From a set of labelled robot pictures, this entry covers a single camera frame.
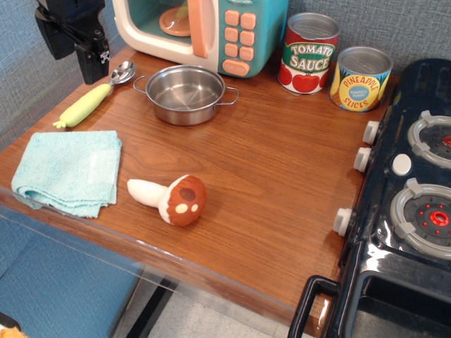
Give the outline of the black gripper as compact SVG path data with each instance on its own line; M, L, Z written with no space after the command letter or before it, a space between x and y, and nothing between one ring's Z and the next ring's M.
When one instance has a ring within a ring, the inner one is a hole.
M109 42L99 22L105 5L90 0L37 2L35 20L50 54L60 60L76 50L86 85L109 73Z

